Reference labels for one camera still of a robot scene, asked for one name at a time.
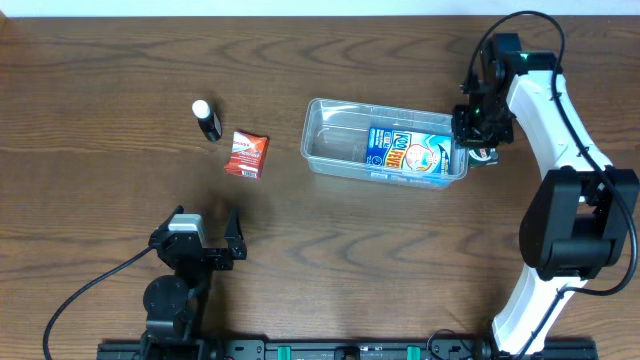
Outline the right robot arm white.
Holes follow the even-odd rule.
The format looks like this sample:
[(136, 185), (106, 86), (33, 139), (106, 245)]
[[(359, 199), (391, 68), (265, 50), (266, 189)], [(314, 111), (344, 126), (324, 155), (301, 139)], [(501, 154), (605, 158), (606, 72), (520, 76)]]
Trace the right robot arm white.
[(495, 148), (524, 130), (542, 182), (519, 229), (522, 273), (489, 334), (474, 344), (473, 359), (595, 359), (592, 340), (549, 340), (546, 335), (576, 294), (595, 295), (589, 280), (614, 265), (626, 241), (631, 260), (623, 280), (599, 291), (620, 292), (638, 262), (632, 219), (639, 178), (618, 169), (593, 143), (566, 93), (552, 52), (486, 41), (474, 52), (482, 72), (470, 71), (461, 88), (469, 97), (453, 110), (455, 141), (467, 148)]

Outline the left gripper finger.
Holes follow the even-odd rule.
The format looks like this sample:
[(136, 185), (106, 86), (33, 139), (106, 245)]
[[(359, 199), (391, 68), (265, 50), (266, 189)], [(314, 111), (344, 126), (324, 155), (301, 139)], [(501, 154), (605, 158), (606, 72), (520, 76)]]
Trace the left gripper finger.
[(178, 205), (172, 211), (172, 213), (157, 227), (157, 229), (160, 231), (167, 231), (169, 229), (169, 224), (171, 223), (172, 219), (176, 215), (183, 214), (183, 213), (184, 213), (184, 207), (182, 205)]
[(241, 230), (239, 210), (236, 208), (230, 212), (224, 239), (234, 260), (245, 260), (247, 258), (247, 246)]

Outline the blue Kool Fever box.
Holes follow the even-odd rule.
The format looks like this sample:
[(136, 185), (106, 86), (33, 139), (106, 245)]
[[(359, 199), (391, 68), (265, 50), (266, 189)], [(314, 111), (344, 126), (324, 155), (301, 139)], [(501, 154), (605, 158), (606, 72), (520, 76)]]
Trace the blue Kool Fever box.
[(402, 171), (448, 175), (451, 148), (449, 136), (371, 127), (365, 162)]

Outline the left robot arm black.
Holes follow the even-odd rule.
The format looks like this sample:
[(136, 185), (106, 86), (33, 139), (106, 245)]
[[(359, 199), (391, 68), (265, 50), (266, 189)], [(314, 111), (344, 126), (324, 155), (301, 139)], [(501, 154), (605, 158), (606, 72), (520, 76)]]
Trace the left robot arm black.
[(177, 207), (150, 235), (148, 245), (173, 273), (153, 280), (143, 294), (146, 337), (163, 347), (195, 346), (208, 302), (212, 274), (230, 271), (247, 258), (239, 211), (233, 209), (224, 232), (226, 245), (211, 248), (203, 218)]

